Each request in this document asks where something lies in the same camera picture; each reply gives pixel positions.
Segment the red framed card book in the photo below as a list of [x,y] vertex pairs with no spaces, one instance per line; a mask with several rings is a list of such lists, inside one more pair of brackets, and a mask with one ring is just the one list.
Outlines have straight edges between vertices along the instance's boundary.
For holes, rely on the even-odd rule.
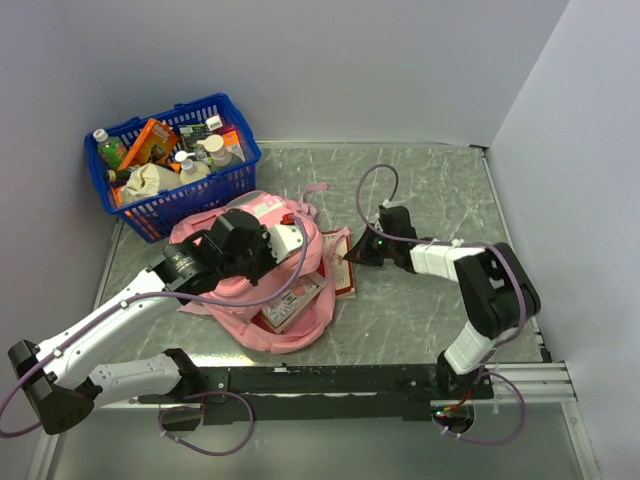
[[330,253],[330,270],[334,279],[336,298],[355,298],[354,268],[346,259],[346,254],[351,249],[349,229],[324,231],[322,235],[325,251]]

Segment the floral pink notebook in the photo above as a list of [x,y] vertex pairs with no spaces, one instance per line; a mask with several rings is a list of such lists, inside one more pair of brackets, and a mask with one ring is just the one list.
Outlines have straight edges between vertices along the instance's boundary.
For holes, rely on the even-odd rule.
[[280,296],[262,307],[261,320],[268,330],[282,333],[326,285],[326,278],[316,272],[299,277]]

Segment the pink student backpack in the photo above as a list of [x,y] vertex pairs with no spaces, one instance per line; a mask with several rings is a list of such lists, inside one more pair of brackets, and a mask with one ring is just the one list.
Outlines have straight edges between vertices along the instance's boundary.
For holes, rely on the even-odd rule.
[[[216,321],[246,348],[285,354],[301,350],[317,340],[332,322],[336,303],[335,284],[330,270],[330,253],[325,251],[322,231],[315,222],[317,209],[304,197],[298,201],[261,190],[246,193],[224,207],[192,215],[178,223],[170,235],[178,243],[200,230],[209,229],[224,213],[239,209],[253,215],[268,229],[290,215],[300,216],[308,234],[306,255],[292,255],[251,285],[244,277],[224,279],[203,295],[213,304],[192,301],[183,312],[213,316]],[[282,333],[267,329],[260,318],[261,309],[280,296],[299,277],[316,272],[327,280],[325,288]]]

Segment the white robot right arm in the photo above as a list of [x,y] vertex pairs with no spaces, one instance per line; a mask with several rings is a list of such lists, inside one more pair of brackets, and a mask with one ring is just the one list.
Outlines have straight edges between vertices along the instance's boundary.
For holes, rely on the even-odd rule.
[[467,321],[436,367],[438,390],[448,398],[462,396],[494,351],[512,341],[541,309],[539,294],[511,246],[420,238],[404,207],[381,206],[374,226],[345,259],[371,267],[389,259],[408,273],[458,284]]

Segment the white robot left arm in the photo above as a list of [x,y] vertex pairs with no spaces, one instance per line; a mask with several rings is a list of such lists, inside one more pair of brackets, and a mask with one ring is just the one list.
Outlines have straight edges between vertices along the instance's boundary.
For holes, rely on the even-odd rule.
[[14,344],[8,357],[38,426],[59,434],[96,408],[139,395],[192,398],[197,369],[180,349],[143,361],[103,360],[144,323],[202,299],[223,280],[256,284],[303,244],[296,226],[268,227],[231,209],[210,228],[166,245],[120,293],[69,329],[39,343]]

